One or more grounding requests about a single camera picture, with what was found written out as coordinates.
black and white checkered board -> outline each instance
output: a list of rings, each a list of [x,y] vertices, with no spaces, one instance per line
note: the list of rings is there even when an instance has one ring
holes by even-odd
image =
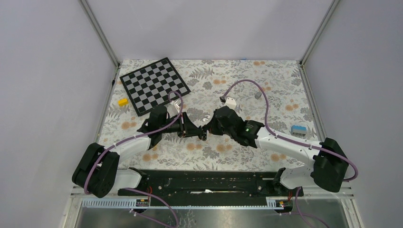
[[[190,92],[168,58],[123,75],[120,80],[138,116],[150,112],[157,105],[167,104],[170,91],[176,91],[181,96]]]

floral tablecloth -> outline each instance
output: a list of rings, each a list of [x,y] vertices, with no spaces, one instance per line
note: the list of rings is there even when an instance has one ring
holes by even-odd
[[[125,60],[119,76],[146,66],[155,60]],[[296,61],[254,60],[172,60],[179,74],[191,89],[183,97],[184,111],[196,126],[205,125],[203,118],[212,116],[222,106],[219,97],[240,79],[252,79],[265,90],[270,101],[269,126],[290,134],[292,125],[307,128],[306,139],[316,139],[307,96]],[[228,96],[233,97],[235,111],[243,119],[264,123],[266,104],[263,96],[255,98],[258,89],[252,83],[236,85]],[[116,80],[112,99],[98,143],[105,146],[132,136],[149,114],[138,117],[132,104],[120,107],[117,101],[128,98],[120,79]],[[207,141],[197,137],[181,139],[165,134],[158,145],[124,161],[119,168],[168,170],[277,171],[302,163],[283,154],[238,145],[228,136],[208,135]]]

white wall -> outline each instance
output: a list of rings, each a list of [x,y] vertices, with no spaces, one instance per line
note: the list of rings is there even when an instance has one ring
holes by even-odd
[[[77,0],[2,0],[0,69],[0,227],[55,228],[114,66]]]
[[[326,133],[359,168],[366,228],[401,227],[403,1],[341,1],[306,65]]]
[[[332,0],[89,0],[119,59],[301,59]]]

yellow block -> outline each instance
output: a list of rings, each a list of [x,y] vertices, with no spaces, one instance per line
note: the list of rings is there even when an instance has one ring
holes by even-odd
[[[128,104],[129,104],[129,101],[125,98],[125,99],[119,100],[117,103],[118,103],[119,106],[121,107],[121,106],[128,105]]]

reflective metal surface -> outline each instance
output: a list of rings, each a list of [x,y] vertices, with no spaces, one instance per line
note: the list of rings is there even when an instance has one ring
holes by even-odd
[[[344,210],[335,199],[298,200],[301,211],[314,214],[332,228],[348,227]],[[180,228],[260,228],[309,226],[299,215],[279,216],[273,210],[247,209],[179,209],[175,210],[180,219]],[[175,225],[171,212],[167,209],[148,209],[145,215],[170,225]],[[307,218],[316,228],[325,227],[319,221]],[[76,228],[163,228],[157,223],[142,217],[134,217],[127,209],[82,208]]]

